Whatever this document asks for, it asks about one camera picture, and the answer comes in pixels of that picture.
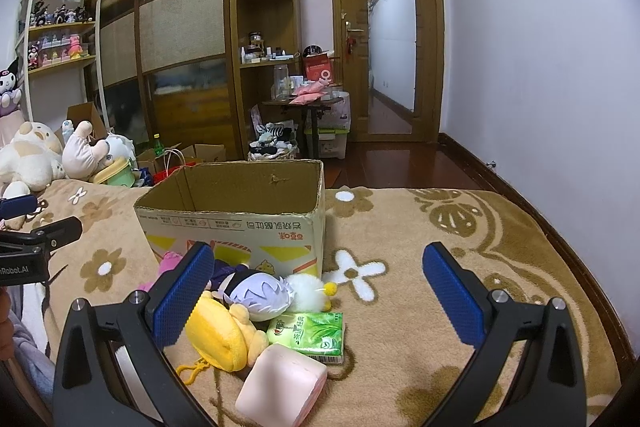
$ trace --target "person's hand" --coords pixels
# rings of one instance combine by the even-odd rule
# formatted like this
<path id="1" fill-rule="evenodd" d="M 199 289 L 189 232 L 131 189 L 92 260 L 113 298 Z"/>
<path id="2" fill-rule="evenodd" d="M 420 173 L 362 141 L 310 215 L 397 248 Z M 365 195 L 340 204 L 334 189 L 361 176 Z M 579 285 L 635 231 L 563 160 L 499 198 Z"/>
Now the person's hand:
<path id="1" fill-rule="evenodd" d="M 14 325 L 9 320 L 11 299 L 5 288 L 0 288 L 0 360 L 14 355 Z"/>

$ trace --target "blue gripper pad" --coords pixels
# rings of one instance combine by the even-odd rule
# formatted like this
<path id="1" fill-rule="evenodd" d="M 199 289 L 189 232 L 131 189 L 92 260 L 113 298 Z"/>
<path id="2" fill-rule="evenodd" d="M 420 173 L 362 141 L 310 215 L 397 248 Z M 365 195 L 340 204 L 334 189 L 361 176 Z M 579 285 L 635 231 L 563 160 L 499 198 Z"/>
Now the blue gripper pad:
<path id="1" fill-rule="evenodd" d="M 0 200 L 0 219 L 13 219 L 36 211 L 38 198 L 33 194 Z"/>
<path id="2" fill-rule="evenodd" d="M 207 282 L 213 276 L 213 251 L 195 243 L 175 269 L 163 273 L 149 290 L 146 323 L 158 349 L 173 346 Z"/>
<path id="3" fill-rule="evenodd" d="M 422 254 L 422 271 L 460 341 L 478 349 L 484 342 L 484 314 L 455 270 L 433 243 L 428 245 Z"/>

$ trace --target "beige bedspread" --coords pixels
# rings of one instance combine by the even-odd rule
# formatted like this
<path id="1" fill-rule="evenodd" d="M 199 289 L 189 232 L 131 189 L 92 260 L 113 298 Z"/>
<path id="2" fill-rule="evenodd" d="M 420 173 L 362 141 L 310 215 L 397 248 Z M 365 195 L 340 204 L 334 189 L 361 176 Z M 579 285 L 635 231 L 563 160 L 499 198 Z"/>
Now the beige bedspread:
<path id="1" fill-rule="evenodd" d="M 54 182 L 47 208 L 24 227 L 71 215 L 82 239 L 50 261 L 46 327 L 55 357 L 75 297 L 93 305 L 122 301 L 158 267 L 133 211 L 145 188 Z M 588 411 L 602 411 L 620 386 L 602 324 L 575 278 L 537 224 L 492 192 L 366 188 L 327 191 L 325 271 L 341 284 L 334 308 L 345 314 L 346 362 L 330 368 L 307 426 L 418 426 L 436 407 L 471 355 L 461 344 L 421 270 L 422 251 L 442 241 L 489 288 L 518 301 L 562 296 L 577 329 L 587 379 Z M 485 414 L 494 411 L 516 369 L 514 350 Z M 198 356 L 184 337 L 166 351 L 176 367 Z M 221 426 L 251 426 L 234 409 L 239 375 L 209 369 L 190 387 Z"/>

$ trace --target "green bottle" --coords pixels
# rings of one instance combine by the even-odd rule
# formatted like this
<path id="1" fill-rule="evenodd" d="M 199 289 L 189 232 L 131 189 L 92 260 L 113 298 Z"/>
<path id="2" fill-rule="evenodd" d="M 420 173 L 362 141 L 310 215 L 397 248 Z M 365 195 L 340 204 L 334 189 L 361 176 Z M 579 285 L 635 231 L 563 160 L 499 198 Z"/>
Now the green bottle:
<path id="1" fill-rule="evenodd" d="M 154 152 L 156 153 L 156 158 L 159 158 L 164 154 L 164 145 L 162 145 L 162 142 L 160 141 L 159 134 L 154 134 L 154 139 Z"/>

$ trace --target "green tissue pack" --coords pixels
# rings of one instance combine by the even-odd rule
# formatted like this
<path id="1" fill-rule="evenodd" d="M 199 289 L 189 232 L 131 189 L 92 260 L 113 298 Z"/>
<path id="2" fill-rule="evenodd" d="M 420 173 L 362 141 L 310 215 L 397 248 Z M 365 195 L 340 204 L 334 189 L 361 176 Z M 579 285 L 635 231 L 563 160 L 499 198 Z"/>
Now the green tissue pack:
<path id="1" fill-rule="evenodd" d="M 344 360 L 341 313 L 291 313 L 271 319 L 267 338 L 322 363 Z"/>

